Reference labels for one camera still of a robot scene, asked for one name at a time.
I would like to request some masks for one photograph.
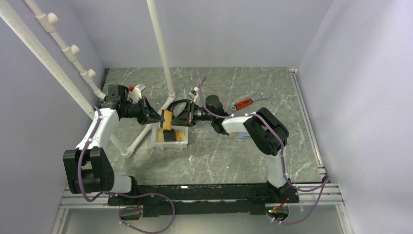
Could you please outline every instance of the red wire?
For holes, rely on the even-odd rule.
[[[275,207],[273,207],[272,209],[278,210],[278,209],[281,208],[286,202],[287,202],[287,198],[284,199],[284,201],[281,203],[281,205],[275,206]]]
[[[140,198],[139,198],[139,202],[138,202],[138,206],[137,206],[137,207],[138,207],[138,208],[140,208],[141,204],[142,204],[142,198],[140,197]]]

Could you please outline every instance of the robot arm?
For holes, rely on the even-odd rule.
[[[82,166],[90,163],[91,169],[82,169],[82,181],[86,193],[114,192],[129,193],[136,183],[133,177],[117,175],[106,157],[105,149],[109,137],[121,118],[136,118],[140,124],[156,123],[164,119],[149,105],[145,96],[133,103],[128,100],[129,90],[122,85],[110,85],[108,96],[98,104],[99,112],[95,111],[93,122],[85,137],[73,150],[67,150],[63,155],[66,177],[70,191],[81,193],[77,176],[77,166],[82,149],[86,147]],[[97,125],[94,135],[89,138]]]
[[[218,96],[211,95],[205,99],[208,110],[219,116],[230,116],[225,112]],[[287,128],[266,108],[260,108],[256,114],[260,115],[282,139],[283,144],[287,144],[289,132]],[[261,152],[266,154],[268,167],[268,182],[277,190],[283,186],[288,186],[282,172],[281,157],[277,156],[281,148],[278,140],[264,126],[257,117],[234,117],[234,118],[215,118],[207,111],[192,101],[187,101],[184,110],[172,120],[172,125],[194,126],[197,121],[209,120],[216,133],[226,135],[228,133],[248,132],[255,145]]]

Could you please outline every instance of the black mounting base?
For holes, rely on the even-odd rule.
[[[159,193],[173,200],[177,215],[250,213],[264,215],[266,203],[298,203],[296,190],[286,183],[277,189],[267,183],[199,184],[199,185],[136,185],[130,194]],[[110,206],[136,206],[139,198],[109,198]],[[169,202],[158,196],[142,198],[143,217],[171,215]]]

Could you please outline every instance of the yellow sponge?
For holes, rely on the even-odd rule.
[[[172,129],[172,112],[167,110],[162,110],[161,116],[164,118],[165,121],[159,123],[159,127],[171,130]]]

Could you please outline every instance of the white pvc pipe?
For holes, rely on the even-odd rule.
[[[36,4],[34,0],[24,0],[27,5],[32,9],[33,13],[36,16],[36,19],[40,22],[46,32],[50,33],[56,43],[60,46],[62,52],[67,57],[67,59],[73,63],[76,69],[79,71],[80,75],[89,84],[92,88],[93,93],[100,99],[105,98],[105,94],[96,86],[93,82],[93,77],[96,75],[94,70],[90,69],[86,71],[82,64],[77,60],[76,54],[80,52],[79,48],[75,45],[68,46],[60,34],[56,31],[54,24],[59,22],[57,16],[53,13],[45,14],[40,7]]]
[[[162,65],[164,67],[165,78],[167,80],[168,92],[170,97],[175,98],[175,91],[173,90],[172,79],[170,77],[167,54],[165,52],[164,40],[161,33],[161,25],[159,24],[158,12],[156,10],[155,0],[147,0],[150,18],[152,20],[153,30],[155,31],[156,42],[158,43],[159,53],[161,55]]]
[[[158,113],[161,114],[162,110],[166,110],[167,107],[175,101],[175,97],[168,97],[167,101],[162,105],[161,109],[159,109]],[[152,130],[152,126],[154,123],[147,124],[144,128],[144,130],[139,134],[139,136],[135,139],[135,141],[132,143],[131,146],[128,147],[129,152],[131,155],[133,152],[136,150],[138,145],[143,141],[145,136]]]
[[[23,20],[18,16],[14,9],[6,0],[0,0],[0,18],[13,30],[18,38],[29,48],[29,50],[38,58],[46,69],[56,78],[63,88],[70,94],[76,103],[86,114],[93,119],[94,109],[82,93],[76,88],[66,73],[53,59],[49,52],[44,48],[33,32],[27,27]],[[122,155],[130,155],[128,149],[120,143],[115,135],[111,135],[111,141],[121,151]]]

